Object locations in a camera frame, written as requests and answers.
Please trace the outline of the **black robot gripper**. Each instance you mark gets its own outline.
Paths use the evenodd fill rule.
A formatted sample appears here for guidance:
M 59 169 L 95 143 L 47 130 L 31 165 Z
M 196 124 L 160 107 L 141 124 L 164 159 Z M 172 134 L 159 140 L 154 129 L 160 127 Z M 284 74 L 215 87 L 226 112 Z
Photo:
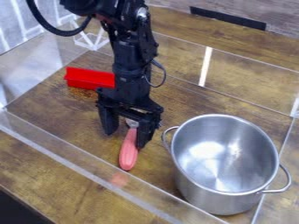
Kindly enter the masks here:
M 119 127 L 119 117 L 136 119 L 136 148 L 143 149 L 152 140 L 155 130 L 160 128 L 163 107 L 151 99 L 151 88 L 160 87 L 164 82 L 151 83 L 152 65 L 125 70 L 113 66 L 116 73 L 113 88 L 97 88 L 97 113 L 105 134 L 112 135 Z

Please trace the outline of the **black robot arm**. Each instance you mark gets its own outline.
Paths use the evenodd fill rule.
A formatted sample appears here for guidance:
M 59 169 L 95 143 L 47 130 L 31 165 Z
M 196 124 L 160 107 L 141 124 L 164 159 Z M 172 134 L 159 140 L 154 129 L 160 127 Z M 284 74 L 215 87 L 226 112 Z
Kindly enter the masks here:
M 104 132 L 111 135 L 119 118 L 137 122 L 135 146 L 141 149 L 159 128 L 164 108 L 151 99 L 152 66 L 158 46 L 145 0 L 60 0 L 76 15 L 100 20 L 115 55 L 113 87 L 97 87 L 97 112 Z

